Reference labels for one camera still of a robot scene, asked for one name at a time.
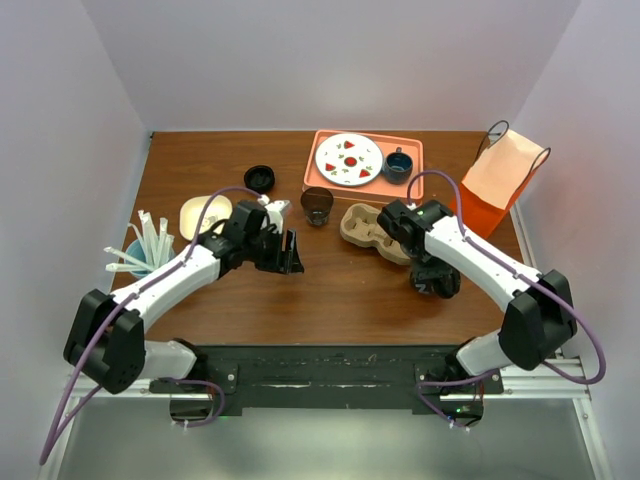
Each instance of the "white wall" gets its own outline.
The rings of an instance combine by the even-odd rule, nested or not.
[[[83,0],[156,130],[483,129],[578,0]]]
[[[584,0],[515,122],[553,148],[521,207],[538,263],[570,278],[604,344],[593,406],[619,479],[640,471],[639,15],[633,0]]]
[[[108,287],[146,133],[78,0],[0,7],[0,478],[34,478],[82,295]]]

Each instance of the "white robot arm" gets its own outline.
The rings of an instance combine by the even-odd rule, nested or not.
[[[563,275],[556,271],[542,275],[468,228],[461,232],[457,217],[440,202],[431,200],[414,209],[392,202],[382,209],[378,223],[421,266],[426,281],[437,284],[459,271],[505,314],[502,328],[456,350],[448,361],[447,378],[473,377],[511,364],[533,370],[575,335],[575,319],[522,280],[540,284],[571,304],[569,283]]]
[[[173,260],[145,278],[111,295],[94,290],[82,299],[64,349],[65,359],[75,365],[97,327],[116,306],[134,295],[114,320],[110,331],[90,352],[83,373],[111,393],[125,390],[135,380],[185,378],[197,355],[190,344],[145,341],[151,326],[185,297],[209,285],[244,261],[274,273],[302,273],[296,235],[284,234],[288,201],[261,206],[242,201],[233,210],[222,232],[212,228],[198,237]]]

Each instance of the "brown wooden tabletop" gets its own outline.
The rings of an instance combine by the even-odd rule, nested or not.
[[[471,165],[480,132],[384,132],[415,138],[424,145],[427,167],[460,180]],[[182,204],[228,185],[242,185],[243,174],[256,164],[276,173],[271,199],[288,199],[294,210],[286,228],[298,232],[302,275],[259,272],[245,264],[215,284],[192,294],[151,328],[148,338],[175,337],[192,343],[389,343],[457,344],[502,323],[499,309],[478,287],[462,280],[451,300],[420,295],[409,285],[408,267],[383,259],[375,249],[345,242],[340,219],[354,201],[336,200],[324,227],[307,224],[300,194],[313,132],[156,133],[133,212],[144,209],[154,219],[167,217],[174,248],[180,237]],[[452,197],[440,179],[429,179],[428,199]],[[242,194],[231,194],[239,200]],[[132,222],[139,223],[137,214]],[[127,233],[125,245],[135,239]],[[521,258],[509,216],[490,241],[508,255]],[[133,281],[118,274],[114,288]]]

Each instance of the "cream plate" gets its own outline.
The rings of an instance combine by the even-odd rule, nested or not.
[[[382,170],[384,156],[373,140],[356,133],[339,133],[316,149],[316,167],[324,178],[343,187],[359,187]]]

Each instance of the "dark blue cup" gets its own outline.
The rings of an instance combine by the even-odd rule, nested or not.
[[[406,153],[402,152],[402,148],[396,148],[396,151],[387,155],[382,165],[382,174],[389,183],[400,185],[405,183],[411,177],[413,171],[413,160]]]

